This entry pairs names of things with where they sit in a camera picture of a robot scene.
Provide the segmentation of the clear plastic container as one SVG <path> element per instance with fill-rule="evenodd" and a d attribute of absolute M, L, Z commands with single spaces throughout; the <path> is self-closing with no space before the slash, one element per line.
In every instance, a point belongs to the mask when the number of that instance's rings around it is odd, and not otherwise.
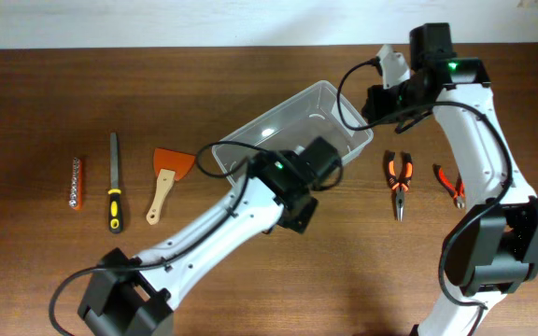
<path fill-rule="evenodd" d="M 348 164 L 374 138 L 371 130 L 359 129 L 364 124 L 347 98 L 332 83 L 321 80 L 224 137 L 221 145 L 212 148 L 212 155 L 227 173 L 256 154 L 253 149 L 232 146 L 232 141 L 301 153 L 321 136 L 337 149 L 343 164 Z"/>

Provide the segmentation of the orange scraper wooden handle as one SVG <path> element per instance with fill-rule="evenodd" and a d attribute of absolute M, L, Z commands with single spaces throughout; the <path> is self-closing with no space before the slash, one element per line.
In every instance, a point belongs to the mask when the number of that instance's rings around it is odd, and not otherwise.
<path fill-rule="evenodd" d="M 195 156 L 192 154 L 156 147 L 153 152 L 153 168 L 156 187 L 146 220 L 156 225 L 163 209 L 164 200 L 174 184 L 183 178 L 193 167 Z"/>

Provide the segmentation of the file yellow black handle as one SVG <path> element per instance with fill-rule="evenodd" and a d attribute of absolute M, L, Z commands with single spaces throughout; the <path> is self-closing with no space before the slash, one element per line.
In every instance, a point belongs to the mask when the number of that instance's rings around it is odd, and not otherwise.
<path fill-rule="evenodd" d="M 107 192 L 109 202 L 107 207 L 107 225 L 110 232 L 114 234 L 123 231 L 123 214 L 120 202 L 120 174 L 119 174 L 119 141 L 116 133 L 111 133 L 109 137 L 110 146 L 110 189 Z"/>

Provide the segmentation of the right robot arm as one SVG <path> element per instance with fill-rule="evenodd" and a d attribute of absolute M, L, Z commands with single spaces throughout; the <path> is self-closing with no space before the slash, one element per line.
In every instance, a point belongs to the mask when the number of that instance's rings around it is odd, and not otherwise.
<path fill-rule="evenodd" d="M 465 187 L 465 216 L 445 238 L 442 294 L 414 335 L 472 335 L 488 311 L 538 275 L 538 196 L 497 120 L 491 82 L 477 58 L 460 58 L 446 23 L 409 34 L 411 56 L 383 46 L 373 61 L 383 82 L 362 110 L 370 126 L 403 133 L 433 116 Z"/>

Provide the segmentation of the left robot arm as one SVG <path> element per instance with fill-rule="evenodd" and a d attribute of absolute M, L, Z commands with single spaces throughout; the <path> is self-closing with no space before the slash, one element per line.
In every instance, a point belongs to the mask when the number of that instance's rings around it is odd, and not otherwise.
<path fill-rule="evenodd" d="M 274 227 L 303 233 L 313 192 L 341 169 L 324 138 L 302 152 L 262 150 L 233 188 L 189 226 L 129 258 L 115 248 L 99 262 L 78 307 L 95 335 L 169 335 L 190 290 L 248 239 Z"/>

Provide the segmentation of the orange black needle-nose pliers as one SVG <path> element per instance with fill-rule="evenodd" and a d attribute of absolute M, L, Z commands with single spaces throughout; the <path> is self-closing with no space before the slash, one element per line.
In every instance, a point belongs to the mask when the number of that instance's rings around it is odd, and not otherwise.
<path fill-rule="evenodd" d="M 410 189 L 410 182 L 414 173 L 414 164 L 409 153 L 402 153 L 402 171 L 397 174 L 394 167 L 395 153 L 387 151 L 384 156 L 385 176 L 388 186 L 393 194 L 395 218 L 402 221 L 404 218 L 405 193 Z"/>

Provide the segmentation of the red black cutting pliers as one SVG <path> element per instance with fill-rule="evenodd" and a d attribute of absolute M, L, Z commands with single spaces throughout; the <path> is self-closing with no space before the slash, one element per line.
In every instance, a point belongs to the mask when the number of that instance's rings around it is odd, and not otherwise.
<path fill-rule="evenodd" d="M 438 182 L 445 188 L 449 196 L 452 198 L 455 206 L 459 209 L 464 209 L 465 193 L 464 184 L 461 179 L 461 176 L 458 175 L 457 181 L 455 183 L 451 183 L 450 180 L 446 177 L 442 166 L 438 164 L 435 164 L 433 166 L 433 172 Z"/>

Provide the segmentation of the orange socket bit rail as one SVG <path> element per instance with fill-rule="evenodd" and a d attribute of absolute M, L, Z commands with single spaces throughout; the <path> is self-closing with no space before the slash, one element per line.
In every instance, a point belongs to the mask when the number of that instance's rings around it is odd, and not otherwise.
<path fill-rule="evenodd" d="M 74 210 L 80 210 L 82 206 L 82 161 L 79 158 L 74 158 L 72 162 L 68 204 Z"/>

